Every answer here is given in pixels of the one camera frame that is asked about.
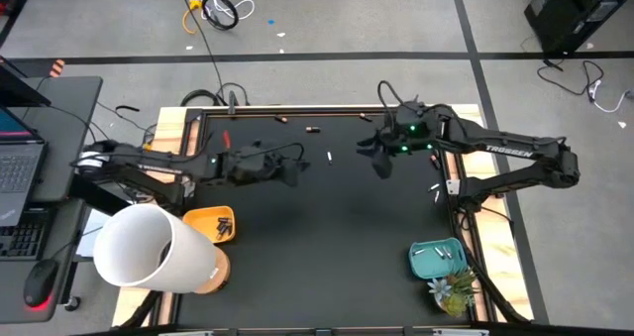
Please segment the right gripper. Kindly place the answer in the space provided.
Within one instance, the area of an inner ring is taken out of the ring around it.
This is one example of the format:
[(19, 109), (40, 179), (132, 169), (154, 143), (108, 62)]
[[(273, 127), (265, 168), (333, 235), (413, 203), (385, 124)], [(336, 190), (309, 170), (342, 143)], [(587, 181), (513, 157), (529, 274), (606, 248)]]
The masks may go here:
[(425, 106), (418, 103), (401, 104), (388, 112), (388, 135), (376, 133), (357, 142), (358, 147), (383, 147), (388, 144), (388, 153), (383, 148), (357, 149), (357, 153), (369, 157), (371, 166), (381, 179), (392, 173), (389, 155), (409, 154), (420, 150), (443, 148), (449, 144), (447, 138), (449, 107), (444, 104)]

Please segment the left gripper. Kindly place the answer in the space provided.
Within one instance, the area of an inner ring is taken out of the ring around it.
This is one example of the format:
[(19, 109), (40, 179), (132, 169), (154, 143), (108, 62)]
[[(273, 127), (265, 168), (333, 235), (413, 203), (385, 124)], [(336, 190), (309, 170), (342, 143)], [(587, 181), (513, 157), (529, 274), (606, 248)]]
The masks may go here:
[(264, 147), (260, 142), (243, 146), (235, 151), (223, 153), (219, 157), (217, 176), (235, 185), (251, 184), (278, 178), (291, 187), (298, 184), (300, 171), (311, 164), (293, 161), (284, 168), (286, 157), (274, 148)]

